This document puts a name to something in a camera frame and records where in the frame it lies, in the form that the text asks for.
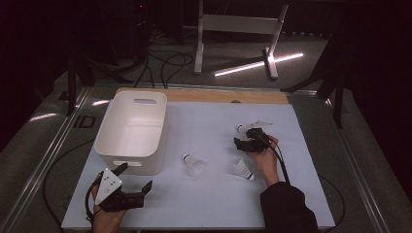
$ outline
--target black cable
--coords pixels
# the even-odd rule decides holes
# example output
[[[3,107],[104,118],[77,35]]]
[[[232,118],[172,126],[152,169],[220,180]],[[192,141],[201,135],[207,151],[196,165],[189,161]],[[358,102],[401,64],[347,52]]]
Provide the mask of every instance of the black cable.
[[[154,57],[154,58],[156,58],[156,59],[158,59],[158,60],[160,60],[160,61],[163,61],[163,64],[162,64],[161,69],[160,69],[160,79],[161,79],[161,82],[162,82],[162,84],[163,84],[163,87],[166,88],[166,89],[169,88],[169,86],[168,86],[169,81],[170,81],[177,73],[179,73],[179,72],[183,69],[183,67],[185,67],[185,66],[187,66],[187,65],[190,65],[190,64],[193,62],[193,57],[192,57],[191,55],[186,54],[186,53],[182,53],[182,52],[179,52],[179,51],[175,51],[175,50],[152,50],[152,51],[157,51],[157,52],[175,52],[175,53],[176,53],[176,54],[173,54],[173,55],[169,56],[167,59],[162,59],[162,58],[160,58],[160,57],[158,57],[158,56],[156,56],[156,55],[148,52],[148,55],[150,55],[150,56],[152,56],[152,57]],[[184,62],[181,63],[181,64],[170,62],[170,59],[172,59],[172,58],[174,58],[174,57],[177,57],[177,56],[181,56],[181,57],[184,59]],[[163,71],[164,71],[164,68],[165,68],[166,65],[172,65],[172,66],[177,66],[177,67],[179,67],[178,70],[175,71],[173,74],[171,74],[167,79],[165,79],[164,76],[163,76]]]
[[[79,145],[77,145],[77,146],[69,149],[68,151],[66,151],[66,152],[64,152],[62,155],[60,155],[60,156],[51,164],[51,167],[49,168],[49,170],[48,170],[48,172],[46,173],[45,178],[44,178],[44,180],[43,180],[43,188],[42,188],[43,200],[44,200],[45,205],[46,205],[46,208],[48,209],[49,213],[51,214],[54,222],[57,224],[58,229],[59,229],[60,232],[62,232],[62,233],[64,232],[64,229],[61,228],[61,222],[60,222],[60,220],[58,219],[57,215],[56,215],[56,214],[54,213],[54,211],[52,210],[52,207],[50,206],[49,201],[48,201],[48,198],[47,198],[47,195],[46,195],[46,185],[47,185],[47,180],[48,180],[49,174],[50,174],[52,168],[54,167],[54,165],[57,164],[57,162],[60,161],[60,159],[62,159],[64,156],[66,156],[67,154],[69,154],[69,153],[72,152],[73,150],[76,150],[76,149],[78,149],[78,148],[80,148],[80,147],[82,147],[82,146],[85,146],[85,145],[87,145],[87,144],[89,144],[89,143],[91,143],[91,142],[93,142],[93,141],[94,141],[94,139],[88,140],[88,141],[86,141],[86,142],[84,142],[84,143],[82,143],[82,144],[79,144]]]
[[[339,194],[339,197],[340,197],[340,200],[342,201],[342,216],[340,217],[340,219],[337,221],[337,223],[335,224],[335,226],[333,226],[333,227],[331,227],[329,230],[327,230],[326,232],[324,232],[324,233],[327,233],[327,232],[330,232],[331,230],[333,230],[334,228],[336,228],[340,223],[342,223],[342,221],[343,221],[343,218],[345,217],[345,215],[346,215],[346,205],[345,205],[345,199],[343,198],[343,195],[342,195],[342,193],[339,191],[339,189],[332,183],[332,182],[330,182],[328,179],[326,179],[325,177],[323,177],[323,176],[321,176],[319,173],[318,173],[318,176],[320,177],[320,178],[322,178],[322,179],[324,179],[327,183],[329,183],[335,190],[336,190],[336,192]]]

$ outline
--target floor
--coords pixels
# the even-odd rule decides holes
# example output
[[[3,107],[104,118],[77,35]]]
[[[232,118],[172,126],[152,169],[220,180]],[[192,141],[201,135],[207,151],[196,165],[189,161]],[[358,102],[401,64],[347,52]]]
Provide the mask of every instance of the floor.
[[[94,87],[84,87],[78,81],[78,96],[85,98],[79,99],[80,108],[74,116],[103,115],[106,105],[98,107],[99,114],[89,106],[95,101],[113,98],[116,89],[121,86],[154,85],[164,88],[166,85],[169,88],[279,91],[309,78],[327,43],[327,40],[313,36],[281,35],[275,56],[283,57],[300,52],[303,56],[279,62],[279,79],[274,81],[267,77],[264,66],[241,73],[214,76],[221,69],[261,61],[261,52],[268,46],[270,38],[248,34],[207,33],[203,72],[195,75],[193,62],[190,62],[190,57],[194,57],[195,52],[195,32],[188,29],[186,35],[182,43],[167,35],[153,35],[156,40],[149,49],[150,69],[145,70],[145,66],[141,66],[123,75],[134,83],[116,83],[97,73],[98,80]],[[165,60],[174,65],[165,64]],[[136,83],[142,73],[140,82]],[[64,218],[65,206],[70,201],[88,156],[91,140],[101,122],[101,118],[97,118],[94,127],[73,126],[74,122],[65,115],[67,102],[58,100],[61,92],[67,89],[66,81],[67,74],[56,80],[54,92],[2,151],[0,189],[7,191],[0,194],[1,232],[58,231],[42,197],[42,180],[45,176],[48,178],[45,183],[48,202],[56,218],[60,221]],[[325,177],[321,178],[321,183],[338,224],[330,232],[411,232],[411,204],[362,118],[350,90],[345,89],[343,129],[338,129],[331,118],[330,102],[314,95],[320,84],[313,83],[301,91],[289,93],[288,99],[298,117],[315,167]],[[61,155],[64,155],[61,159],[64,162],[56,162],[49,173],[49,170],[38,169],[39,164],[48,164],[50,168],[52,162]]]

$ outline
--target wrist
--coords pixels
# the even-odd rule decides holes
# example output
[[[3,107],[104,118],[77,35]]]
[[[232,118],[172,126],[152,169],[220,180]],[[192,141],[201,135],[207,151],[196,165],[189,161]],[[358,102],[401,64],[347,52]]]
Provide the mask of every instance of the wrist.
[[[279,182],[277,172],[263,172],[263,177],[267,186],[271,186],[272,184]]]

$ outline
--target metal stand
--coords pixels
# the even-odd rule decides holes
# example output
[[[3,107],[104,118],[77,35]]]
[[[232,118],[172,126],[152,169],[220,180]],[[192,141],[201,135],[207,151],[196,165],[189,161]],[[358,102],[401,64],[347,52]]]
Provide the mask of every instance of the metal stand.
[[[270,73],[270,78],[276,80],[278,78],[278,72],[276,70],[273,52],[279,39],[287,10],[288,5],[282,6],[282,10],[278,18],[205,15],[203,14],[203,0],[199,0],[199,19],[197,27],[198,35],[194,74],[199,75],[202,73],[204,48],[202,42],[203,30],[245,32],[272,35],[270,47],[265,50],[265,59]]]

